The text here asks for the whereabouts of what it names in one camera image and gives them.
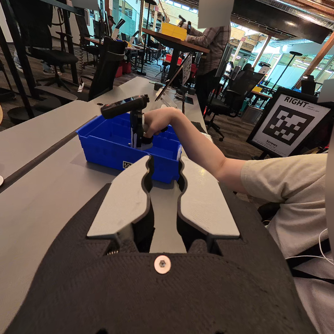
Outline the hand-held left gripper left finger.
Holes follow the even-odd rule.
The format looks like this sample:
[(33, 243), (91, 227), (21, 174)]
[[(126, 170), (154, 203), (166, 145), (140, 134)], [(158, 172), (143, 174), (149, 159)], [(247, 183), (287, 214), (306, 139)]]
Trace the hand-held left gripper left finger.
[(88, 239), (113, 240), (118, 246), (133, 241), (148, 253), (155, 231), (150, 198), (154, 158), (144, 156), (124, 169), (111, 183), (87, 232)]

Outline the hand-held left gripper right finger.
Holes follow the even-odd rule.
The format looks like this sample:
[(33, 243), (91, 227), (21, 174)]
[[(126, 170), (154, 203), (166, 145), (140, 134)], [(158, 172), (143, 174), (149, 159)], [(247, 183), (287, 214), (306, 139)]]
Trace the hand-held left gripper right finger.
[(217, 179), (187, 157), (179, 160), (177, 232), (186, 251), (203, 240), (208, 252), (217, 252), (217, 240), (237, 240), (240, 231)]

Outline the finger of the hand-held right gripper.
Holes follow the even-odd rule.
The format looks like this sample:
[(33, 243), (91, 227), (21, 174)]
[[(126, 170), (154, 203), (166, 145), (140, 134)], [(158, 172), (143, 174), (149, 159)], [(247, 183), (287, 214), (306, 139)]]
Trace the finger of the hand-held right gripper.
[(146, 138), (142, 128), (131, 128), (131, 147), (145, 151), (153, 147), (153, 138)]

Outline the blue plastic bin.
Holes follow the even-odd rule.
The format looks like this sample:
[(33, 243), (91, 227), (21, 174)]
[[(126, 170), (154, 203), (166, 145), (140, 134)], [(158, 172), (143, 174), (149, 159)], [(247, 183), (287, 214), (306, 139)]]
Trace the blue plastic bin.
[(179, 179), (182, 147), (171, 125), (154, 136), (152, 148), (144, 151), (131, 147), (129, 113), (112, 119), (100, 115), (77, 130), (77, 134), (88, 162), (123, 171), (145, 155), (151, 155), (153, 180), (169, 184)]

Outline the person's right forearm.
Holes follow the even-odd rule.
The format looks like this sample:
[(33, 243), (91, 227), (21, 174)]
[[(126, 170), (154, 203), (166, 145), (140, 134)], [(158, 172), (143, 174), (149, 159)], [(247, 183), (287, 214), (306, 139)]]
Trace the person's right forearm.
[(248, 194), (241, 181), (241, 170), (246, 161), (227, 158), (179, 111), (172, 111), (170, 125), (190, 160), (207, 170), (230, 190)]

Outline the person's right hand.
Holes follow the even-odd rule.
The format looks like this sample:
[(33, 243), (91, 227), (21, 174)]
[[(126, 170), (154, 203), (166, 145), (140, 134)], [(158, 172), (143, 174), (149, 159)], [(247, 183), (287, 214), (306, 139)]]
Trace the person's right hand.
[(173, 120), (181, 115), (179, 109), (164, 107), (148, 111), (144, 115), (144, 137), (151, 138), (159, 135)]

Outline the red plastic bin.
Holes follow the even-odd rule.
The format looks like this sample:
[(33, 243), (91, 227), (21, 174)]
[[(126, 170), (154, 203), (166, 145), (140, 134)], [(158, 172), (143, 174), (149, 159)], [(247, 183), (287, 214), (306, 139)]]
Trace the red plastic bin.
[(116, 71), (115, 78), (121, 77), (123, 74), (129, 74), (132, 71), (131, 62), (127, 62), (125, 60), (121, 61), (119, 67)]

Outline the clear acrylic board stand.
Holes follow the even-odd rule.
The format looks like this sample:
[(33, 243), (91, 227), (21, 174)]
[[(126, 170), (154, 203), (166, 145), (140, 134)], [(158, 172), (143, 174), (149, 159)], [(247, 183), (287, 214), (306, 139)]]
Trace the clear acrylic board stand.
[(156, 93), (155, 101), (159, 101), (162, 103), (162, 106), (178, 108), (177, 104), (173, 102), (173, 100), (166, 94), (166, 91), (163, 92), (163, 88), (160, 88)]

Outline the black tilted board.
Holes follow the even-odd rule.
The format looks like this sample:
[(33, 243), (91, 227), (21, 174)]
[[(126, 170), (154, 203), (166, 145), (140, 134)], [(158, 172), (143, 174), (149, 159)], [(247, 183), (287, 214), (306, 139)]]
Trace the black tilted board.
[(165, 92), (167, 91), (167, 89), (169, 88), (169, 86), (172, 84), (172, 82), (174, 81), (174, 79), (178, 76), (178, 74), (180, 73), (180, 71), (182, 70), (182, 68), (183, 68), (183, 64), (180, 65), (180, 67), (177, 69), (177, 71), (173, 74), (173, 77), (171, 79), (167, 80), (167, 84), (165, 84), (165, 86), (156, 93), (155, 102), (157, 100), (160, 100), (161, 97), (165, 94)]

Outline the person's beige shirt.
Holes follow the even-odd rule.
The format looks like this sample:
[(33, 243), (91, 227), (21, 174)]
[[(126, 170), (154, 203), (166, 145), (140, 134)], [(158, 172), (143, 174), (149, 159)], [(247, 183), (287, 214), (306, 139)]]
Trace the person's beige shirt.
[(318, 333), (334, 333), (333, 254), (319, 249), (328, 239), (325, 181), (327, 153), (246, 161), (241, 181), (247, 192), (280, 209), (267, 229), (288, 260), (304, 261), (295, 267), (307, 278), (295, 286)]

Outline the yellow storage bin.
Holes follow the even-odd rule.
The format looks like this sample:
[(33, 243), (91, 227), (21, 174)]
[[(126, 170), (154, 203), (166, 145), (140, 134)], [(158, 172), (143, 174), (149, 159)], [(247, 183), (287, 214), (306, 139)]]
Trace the yellow storage bin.
[(187, 29), (166, 22), (161, 23), (160, 33), (182, 41), (187, 38)]

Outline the grey trash can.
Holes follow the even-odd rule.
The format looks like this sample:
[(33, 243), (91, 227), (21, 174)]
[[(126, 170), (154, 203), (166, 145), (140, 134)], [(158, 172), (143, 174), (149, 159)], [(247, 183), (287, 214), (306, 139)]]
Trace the grey trash can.
[(246, 123), (255, 125), (260, 119), (263, 109), (255, 106), (248, 106), (241, 116), (241, 120)]

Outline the black framed marker sign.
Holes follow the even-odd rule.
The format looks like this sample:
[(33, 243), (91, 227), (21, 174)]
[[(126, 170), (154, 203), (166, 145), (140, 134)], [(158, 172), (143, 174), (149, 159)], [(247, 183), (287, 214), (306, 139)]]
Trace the black framed marker sign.
[(307, 141), (333, 116), (333, 102), (317, 101), (314, 96), (278, 88), (247, 139), (262, 151), (252, 160), (302, 154)]

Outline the black floor lamp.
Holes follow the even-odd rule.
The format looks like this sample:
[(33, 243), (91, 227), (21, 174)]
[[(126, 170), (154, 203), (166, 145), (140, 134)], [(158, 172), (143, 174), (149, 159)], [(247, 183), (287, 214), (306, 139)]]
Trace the black floor lamp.
[(282, 73), (280, 74), (280, 76), (278, 77), (277, 81), (273, 84), (272, 88), (271, 88), (271, 92), (275, 89), (276, 85), (278, 84), (278, 82), (280, 81), (280, 79), (282, 78), (283, 74), (286, 72), (287, 68), (290, 66), (290, 64), (293, 62), (294, 58), (296, 56), (303, 56), (302, 53), (300, 52), (296, 52), (296, 51), (290, 51), (289, 52), (290, 55), (292, 55), (292, 57), (290, 58), (288, 64), (285, 66), (284, 70), (282, 71)]

